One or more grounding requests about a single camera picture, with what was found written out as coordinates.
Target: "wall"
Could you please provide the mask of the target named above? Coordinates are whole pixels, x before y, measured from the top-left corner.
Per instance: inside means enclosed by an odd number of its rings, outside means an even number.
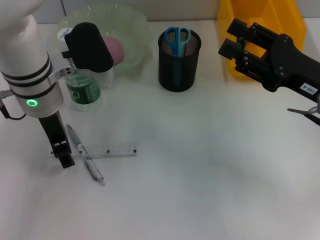
[[[217,17],[220,0],[108,0],[110,3],[130,5],[144,13],[150,21],[205,20]],[[58,23],[73,10],[103,0],[45,0],[34,14],[38,23]],[[303,17],[320,17],[320,1],[296,0]]]

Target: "blue scissors handle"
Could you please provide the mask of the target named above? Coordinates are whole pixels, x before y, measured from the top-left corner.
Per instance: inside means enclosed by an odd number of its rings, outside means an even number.
[[[186,30],[188,32],[188,37],[185,41],[181,41],[181,30]],[[191,39],[191,31],[186,26],[179,27],[178,29],[178,57],[183,56],[184,46],[190,41]]]
[[[174,41],[169,41],[168,40],[168,33],[171,33],[171,32],[174,32],[174,37],[175,37],[175,40]],[[167,44],[169,44],[171,47],[172,47],[172,55],[173,56],[178,56],[178,42],[179,42],[179,39],[178,39],[178,28],[175,27],[175,26],[171,26],[169,27],[167,30],[165,30],[164,32],[164,40]]]

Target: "scissors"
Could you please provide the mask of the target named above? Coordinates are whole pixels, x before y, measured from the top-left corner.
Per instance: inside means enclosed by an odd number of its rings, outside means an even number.
[[[181,41],[181,30],[185,30],[188,33],[188,37],[185,41]],[[168,34],[174,32],[174,41],[169,41]],[[164,40],[167,44],[172,47],[172,56],[174,57],[182,57],[184,46],[190,41],[191,32],[190,29],[183,27],[175,27],[171,26],[164,32]],[[181,87],[181,71],[182,65],[181,60],[173,59],[173,82],[176,87]]]
[[[185,41],[181,41],[181,30],[185,30],[188,33],[188,37]],[[168,39],[168,33],[174,32],[174,41],[169,41]],[[182,57],[183,56],[183,50],[184,46],[190,41],[191,39],[191,32],[190,29],[186,26],[182,27],[175,27],[171,26],[164,32],[164,40],[167,44],[169,44],[172,47],[172,55],[176,57]]]

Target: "metal tool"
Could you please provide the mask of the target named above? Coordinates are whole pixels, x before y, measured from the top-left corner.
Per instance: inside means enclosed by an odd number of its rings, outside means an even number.
[[[320,94],[317,96],[317,106],[310,108],[308,111],[302,111],[297,109],[288,108],[287,110],[292,113],[297,113],[305,116],[307,119],[311,120],[318,126],[320,126],[320,118],[314,116],[315,113],[320,113]]]
[[[81,140],[79,139],[79,137],[77,136],[76,132],[73,130],[73,128],[70,125],[66,125],[66,129],[70,135],[70,138],[72,139],[75,147],[79,150],[79,151],[83,151],[86,155],[89,155],[87,149],[85,148],[85,146],[82,144]],[[100,171],[98,170],[97,166],[95,165],[93,159],[89,156],[86,156],[84,158],[84,164],[86,166],[86,168],[88,169],[90,175],[92,176],[92,178],[97,181],[100,185],[104,185],[104,177],[102,176],[102,174],[100,173]]]

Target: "pen holder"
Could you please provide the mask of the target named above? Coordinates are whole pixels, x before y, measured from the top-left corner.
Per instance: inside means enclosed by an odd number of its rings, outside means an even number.
[[[158,39],[159,46],[159,83],[171,92],[183,92],[192,87],[195,82],[201,39],[194,31],[191,39],[183,47],[182,56],[174,56],[173,48],[165,41],[165,33]],[[170,42],[175,41],[175,33],[167,34]],[[180,40],[188,38],[188,32],[181,30]]]

